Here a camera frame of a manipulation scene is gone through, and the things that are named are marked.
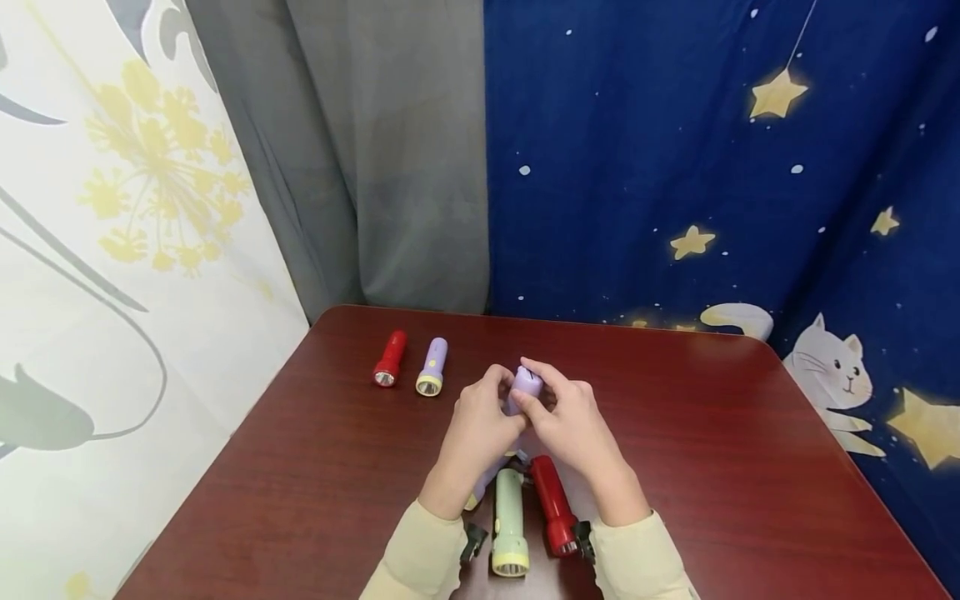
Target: cat face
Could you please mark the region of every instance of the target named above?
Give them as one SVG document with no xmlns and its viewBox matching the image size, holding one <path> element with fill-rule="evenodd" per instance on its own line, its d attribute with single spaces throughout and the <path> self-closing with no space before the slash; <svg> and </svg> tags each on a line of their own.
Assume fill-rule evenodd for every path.
<svg viewBox="0 0 960 600">
<path fill-rule="evenodd" d="M 841 340 L 833 335 L 827 331 L 822 314 L 797 338 L 793 366 L 803 379 L 817 384 L 815 393 L 804 392 L 820 408 L 854 408 L 874 393 L 874 384 L 863 365 L 860 339 L 852 335 Z"/>
</svg>

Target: green flashlight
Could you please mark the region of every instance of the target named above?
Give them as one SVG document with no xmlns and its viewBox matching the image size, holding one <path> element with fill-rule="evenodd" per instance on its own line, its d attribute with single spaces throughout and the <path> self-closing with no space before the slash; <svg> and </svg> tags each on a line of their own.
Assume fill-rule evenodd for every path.
<svg viewBox="0 0 960 600">
<path fill-rule="evenodd" d="M 496 516 L 491 566 L 500 577 L 523 577 L 530 570 L 530 551 L 523 538 L 523 475 L 512 468 L 496 474 Z"/>
</svg>

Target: blue curtain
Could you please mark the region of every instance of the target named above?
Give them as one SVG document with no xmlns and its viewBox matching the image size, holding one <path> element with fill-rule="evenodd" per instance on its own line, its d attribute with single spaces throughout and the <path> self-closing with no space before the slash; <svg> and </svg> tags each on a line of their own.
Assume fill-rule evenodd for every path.
<svg viewBox="0 0 960 600">
<path fill-rule="evenodd" d="M 769 339 L 960 595 L 960 9 L 485 19 L 491 311 Z"/>
</svg>

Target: wrist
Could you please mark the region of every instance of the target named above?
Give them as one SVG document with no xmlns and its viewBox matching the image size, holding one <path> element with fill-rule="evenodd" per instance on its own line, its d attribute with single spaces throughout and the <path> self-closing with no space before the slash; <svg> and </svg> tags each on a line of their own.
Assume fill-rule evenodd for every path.
<svg viewBox="0 0 960 600">
<path fill-rule="evenodd" d="M 653 513 L 636 473 L 622 458 L 594 471 L 588 483 L 600 520 L 610 527 L 632 525 Z"/>
<path fill-rule="evenodd" d="M 467 505 L 475 480 L 465 477 L 462 470 L 438 462 L 427 474 L 418 502 L 437 518 L 456 520 Z"/>
</svg>

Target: cat tail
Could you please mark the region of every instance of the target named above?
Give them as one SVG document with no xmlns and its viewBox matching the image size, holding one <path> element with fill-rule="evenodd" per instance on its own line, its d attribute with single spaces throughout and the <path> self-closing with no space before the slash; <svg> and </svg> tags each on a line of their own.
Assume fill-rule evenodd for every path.
<svg viewBox="0 0 960 600">
<path fill-rule="evenodd" d="M 700 321 L 713 327 L 737 327 L 743 335 L 766 342 L 774 329 L 774 318 L 759 306 L 728 302 L 711 306 L 700 314 Z"/>
</svg>

